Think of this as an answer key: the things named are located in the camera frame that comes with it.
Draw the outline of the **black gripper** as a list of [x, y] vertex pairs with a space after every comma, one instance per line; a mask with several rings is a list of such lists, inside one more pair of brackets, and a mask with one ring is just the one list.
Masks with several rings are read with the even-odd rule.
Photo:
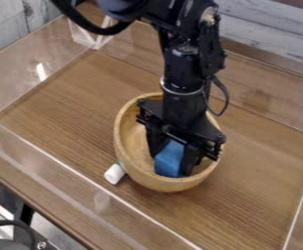
[[226, 135], [212, 124], [206, 113], [200, 113], [192, 121], [184, 115], [168, 117], [164, 113], [166, 103], [152, 98], [139, 98], [136, 105], [139, 114], [136, 121], [146, 126], [151, 157], [155, 157], [170, 141], [184, 146], [182, 158], [182, 174], [188, 177], [202, 159], [207, 157], [212, 161], [220, 158], [222, 147], [226, 143]]

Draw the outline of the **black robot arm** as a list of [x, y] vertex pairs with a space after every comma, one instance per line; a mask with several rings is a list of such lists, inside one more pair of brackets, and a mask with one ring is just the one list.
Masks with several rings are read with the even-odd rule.
[[101, 27], [69, 0], [51, 0], [65, 17], [87, 31], [115, 35], [138, 20], [158, 32], [164, 70], [162, 99], [138, 100], [138, 121], [146, 126], [154, 171], [168, 178], [191, 175], [202, 160], [219, 160], [226, 136], [208, 115], [211, 85], [224, 69], [219, 40], [220, 14], [214, 0], [93, 0], [116, 23]]

